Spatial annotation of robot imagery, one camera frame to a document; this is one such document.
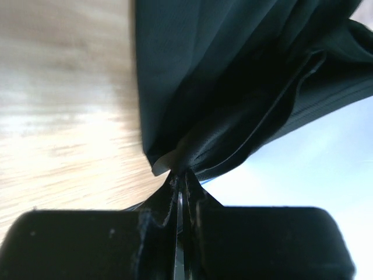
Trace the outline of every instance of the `dark green fabric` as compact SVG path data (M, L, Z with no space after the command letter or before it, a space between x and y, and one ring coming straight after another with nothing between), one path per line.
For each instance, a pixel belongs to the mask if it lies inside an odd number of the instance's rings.
M219 176L373 94L360 0L136 1L143 149L155 174Z

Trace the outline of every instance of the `black plastic part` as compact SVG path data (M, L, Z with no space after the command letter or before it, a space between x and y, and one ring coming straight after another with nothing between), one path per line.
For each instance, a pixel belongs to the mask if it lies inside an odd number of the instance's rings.
M0 279L174 279L175 177L128 211L33 211L11 227Z
M200 205L198 212L197 235L208 279L353 279L349 252L324 210Z
M0 279L174 279L182 248L187 280L351 280L355 270L326 211L224 207L187 170L133 211L22 215L0 249Z

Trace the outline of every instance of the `wood grain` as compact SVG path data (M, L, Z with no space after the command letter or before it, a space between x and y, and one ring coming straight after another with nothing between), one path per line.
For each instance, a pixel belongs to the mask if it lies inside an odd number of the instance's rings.
M142 153L127 0L0 1L0 242L34 207L124 209Z

